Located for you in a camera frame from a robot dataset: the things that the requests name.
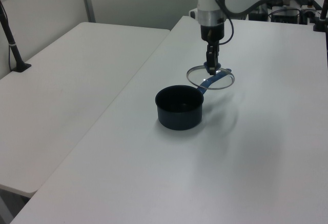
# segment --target black mount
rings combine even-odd
[[[319,20],[316,20],[315,25],[313,26],[313,31],[326,32],[327,11],[328,11],[328,0],[324,0],[320,18]]]
[[[6,14],[3,9],[3,4],[1,3],[1,1],[0,1],[0,22],[1,22],[2,28],[4,29],[5,35],[7,37],[9,47],[16,60],[16,68],[14,68],[12,71],[22,73],[25,70],[27,70],[28,68],[30,68],[31,65],[26,64],[22,60],[22,57],[19,53],[18,47],[15,42],[15,39],[11,33],[9,23],[8,23],[8,18],[6,17]]]

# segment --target black cable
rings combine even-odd
[[[8,22],[7,12],[6,12],[6,10],[5,10],[4,5],[1,3],[1,1],[0,1],[0,6],[1,6],[1,9],[2,9],[2,11],[4,12],[4,14],[5,14],[5,16],[6,16],[6,20],[7,20],[7,22]]]
[[[0,1],[0,7],[1,7],[3,13],[5,14],[6,20],[7,20],[7,22],[8,22],[7,12],[6,12],[6,10],[5,10],[4,5],[1,3],[1,1]],[[9,46],[9,45],[8,45],[8,64],[9,64],[9,69],[10,69],[10,71],[12,71],[12,69],[11,69],[11,65],[10,65],[10,46]]]
[[[232,29],[231,36],[230,36],[230,38],[229,38],[226,42],[223,42],[223,43],[219,43],[219,41],[217,42],[217,44],[218,44],[219,46],[221,46],[221,45],[225,45],[226,43],[228,43],[228,42],[231,41],[232,37],[234,36],[235,30],[234,30],[234,25],[233,25],[233,23],[232,23],[232,21],[231,21],[230,16],[228,15],[226,9],[222,6],[222,4],[220,3],[219,0],[215,0],[215,2],[216,2],[217,5],[220,7],[220,9],[224,12],[225,16],[228,18],[228,20],[229,20],[229,22],[230,22],[230,24],[231,24],[231,29]]]
[[[8,64],[9,64],[9,69],[10,69],[10,72],[11,72],[12,69],[11,69],[11,65],[10,65],[10,46],[8,46]]]
[[[274,12],[271,12],[268,16],[279,13],[279,12],[289,11],[289,10],[297,10],[299,13],[301,12],[301,10],[299,10],[299,9],[282,9],[282,10],[276,10]]]

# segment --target saucepan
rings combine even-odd
[[[204,66],[197,66],[190,69],[187,77],[194,70],[201,68],[204,68]],[[210,88],[211,84],[227,75],[231,79],[229,85],[220,88]],[[224,89],[231,86],[233,82],[234,75],[231,73],[231,69],[220,68],[217,74],[203,79],[200,85],[195,84],[198,88],[184,85],[164,88],[155,97],[159,122],[172,130],[187,130],[197,126],[201,122],[203,95],[206,90]]]

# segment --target table surface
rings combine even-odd
[[[82,23],[0,80],[0,188],[31,197],[168,30]]]
[[[219,59],[236,82],[206,92],[200,125],[166,129],[154,102],[204,62],[199,25],[183,17],[13,224],[326,224],[325,35],[234,26]]]

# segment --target pot handle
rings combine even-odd
[[[225,77],[227,74],[223,71],[221,71],[220,73],[216,74],[216,75],[213,75],[212,77],[204,80],[200,86],[202,87],[198,87],[197,89],[202,93],[204,94],[206,92],[206,88],[210,87],[211,84],[213,84],[214,82],[218,81],[219,79],[222,79],[223,77]]]

